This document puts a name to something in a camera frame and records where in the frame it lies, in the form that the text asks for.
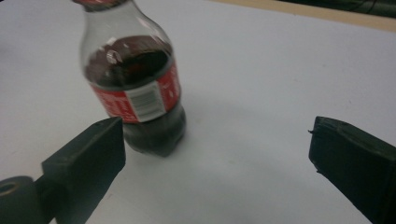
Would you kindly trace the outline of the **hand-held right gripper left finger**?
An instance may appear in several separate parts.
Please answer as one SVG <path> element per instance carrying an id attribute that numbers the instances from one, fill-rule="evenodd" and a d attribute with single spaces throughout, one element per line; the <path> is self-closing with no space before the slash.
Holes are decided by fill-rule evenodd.
<path id="1" fill-rule="evenodd" d="M 91 125 L 41 163 L 36 188 L 44 219 L 85 224 L 125 161 L 121 119 Z"/>

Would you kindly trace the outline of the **cola bottle with red label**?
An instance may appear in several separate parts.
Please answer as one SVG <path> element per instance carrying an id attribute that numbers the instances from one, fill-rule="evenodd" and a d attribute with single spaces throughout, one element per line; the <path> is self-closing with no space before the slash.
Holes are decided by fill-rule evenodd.
<path id="1" fill-rule="evenodd" d="M 134 150 L 170 155 L 186 129 L 173 47 L 134 0 L 72 0 L 82 6 L 84 77 Z"/>

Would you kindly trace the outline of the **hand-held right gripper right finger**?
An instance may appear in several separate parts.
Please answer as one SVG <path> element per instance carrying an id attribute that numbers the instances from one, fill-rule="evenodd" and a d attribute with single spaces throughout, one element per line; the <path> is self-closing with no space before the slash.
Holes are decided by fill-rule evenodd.
<path id="1" fill-rule="evenodd" d="M 396 147 L 341 120 L 315 118 L 308 158 L 373 224 L 396 224 Z"/>

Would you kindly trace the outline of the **white table sheet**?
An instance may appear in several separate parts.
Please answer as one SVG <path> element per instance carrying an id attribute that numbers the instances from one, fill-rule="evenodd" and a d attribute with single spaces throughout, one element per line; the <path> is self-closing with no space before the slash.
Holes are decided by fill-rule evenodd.
<path id="1" fill-rule="evenodd" d="M 370 224 L 308 158 L 318 116 L 396 146 L 396 33 L 206 0 L 136 0 L 169 35 L 187 131 L 133 150 L 87 224 Z M 71 0 L 0 1 L 0 180 L 105 111 L 81 74 Z"/>

